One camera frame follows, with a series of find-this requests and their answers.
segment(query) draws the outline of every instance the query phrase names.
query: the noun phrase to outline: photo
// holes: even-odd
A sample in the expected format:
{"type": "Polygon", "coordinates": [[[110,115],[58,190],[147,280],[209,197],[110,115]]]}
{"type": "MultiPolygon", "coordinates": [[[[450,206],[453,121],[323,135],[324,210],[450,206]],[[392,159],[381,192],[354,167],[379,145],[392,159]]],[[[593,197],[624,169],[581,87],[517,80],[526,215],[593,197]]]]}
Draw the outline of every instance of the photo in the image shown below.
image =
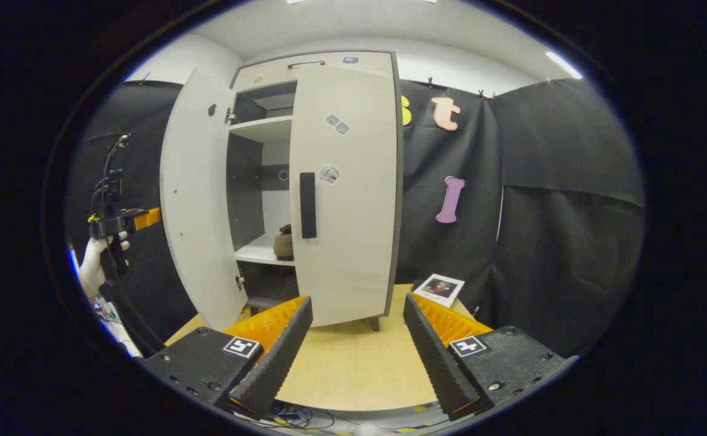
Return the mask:
{"type": "Polygon", "coordinates": [[[451,307],[463,285],[461,280],[433,274],[415,288],[415,293],[445,307],[451,307]]]}
{"type": "Polygon", "coordinates": [[[448,283],[440,279],[431,279],[421,290],[448,298],[453,293],[453,290],[456,289],[456,286],[458,285],[455,283],[448,283]]]}

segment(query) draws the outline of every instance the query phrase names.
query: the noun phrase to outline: black curtain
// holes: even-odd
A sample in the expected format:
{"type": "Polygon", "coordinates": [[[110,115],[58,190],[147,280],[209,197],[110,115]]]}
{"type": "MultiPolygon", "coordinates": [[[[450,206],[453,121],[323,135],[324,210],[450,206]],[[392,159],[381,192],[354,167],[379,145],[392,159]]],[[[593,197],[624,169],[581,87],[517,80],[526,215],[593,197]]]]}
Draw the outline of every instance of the black curtain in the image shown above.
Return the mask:
{"type": "Polygon", "coordinates": [[[622,303],[644,232],[636,155],[613,111],[584,80],[495,99],[419,82],[401,89],[412,121],[398,282],[464,280],[459,299],[481,322],[580,354],[622,303]],[[457,130],[434,123],[437,96],[461,108],[457,130]],[[466,185],[458,221],[441,224],[447,176],[466,185]]]}
{"type": "MultiPolygon", "coordinates": [[[[123,169],[123,195],[116,206],[160,207],[160,152],[181,88],[167,82],[122,83],[94,114],[77,145],[65,199],[66,235],[79,263],[90,239],[93,188],[101,179],[105,152],[120,135],[131,136],[130,146],[115,152],[110,165],[123,169]]],[[[139,350],[151,355],[196,310],[176,273],[162,223],[135,232],[125,254],[129,273],[119,278],[118,286],[102,286],[102,292],[115,304],[139,350]]]]}

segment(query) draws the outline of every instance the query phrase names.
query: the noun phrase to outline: cabinet top handle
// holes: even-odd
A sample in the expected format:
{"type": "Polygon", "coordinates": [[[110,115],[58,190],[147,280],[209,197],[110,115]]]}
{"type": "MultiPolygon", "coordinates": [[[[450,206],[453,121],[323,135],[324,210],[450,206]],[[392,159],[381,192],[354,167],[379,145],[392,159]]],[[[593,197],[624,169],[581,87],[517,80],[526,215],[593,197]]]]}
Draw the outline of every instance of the cabinet top handle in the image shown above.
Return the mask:
{"type": "Polygon", "coordinates": [[[296,66],[298,66],[298,65],[302,65],[302,64],[319,64],[319,65],[326,65],[326,62],[324,62],[324,61],[298,62],[297,64],[289,64],[289,65],[287,66],[287,68],[288,68],[288,69],[292,69],[292,68],[294,68],[294,67],[296,67],[296,66]]]}

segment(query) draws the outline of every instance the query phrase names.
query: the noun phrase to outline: ceiling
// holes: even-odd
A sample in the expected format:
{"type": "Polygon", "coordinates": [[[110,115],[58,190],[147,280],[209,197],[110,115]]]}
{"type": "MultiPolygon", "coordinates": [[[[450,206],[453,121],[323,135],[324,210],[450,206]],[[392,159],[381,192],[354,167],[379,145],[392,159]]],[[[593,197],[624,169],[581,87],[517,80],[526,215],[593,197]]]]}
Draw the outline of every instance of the ceiling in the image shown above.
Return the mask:
{"type": "Polygon", "coordinates": [[[419,39],[492,58],[533,78],[570,77],[535,39],[477,5],[461,0],[253,0],[201,25],[194,33],[243,59],[319,39],[419,39]]]}

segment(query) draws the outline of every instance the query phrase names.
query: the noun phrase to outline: ceiling light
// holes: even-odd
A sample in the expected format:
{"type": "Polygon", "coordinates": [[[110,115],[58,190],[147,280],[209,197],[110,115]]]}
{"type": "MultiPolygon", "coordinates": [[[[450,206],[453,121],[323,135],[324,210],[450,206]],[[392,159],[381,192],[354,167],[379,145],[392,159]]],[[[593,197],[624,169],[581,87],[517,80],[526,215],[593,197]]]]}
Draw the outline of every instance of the ceiling light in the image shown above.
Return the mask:
{"type": "Polygon", "coordinates": [[[547,52],[547,57],[555,61],[556,64],[559,64],[561,67],[563,67],[564,70],[566,70],[567,73],[571,74],[571,77],[573,78],[582,78],[582,74],[578,73],[577,70],[573,69],[567,61],[564,61],[559,57],[557,54],[553,53],[552,51],[547,52]]]}

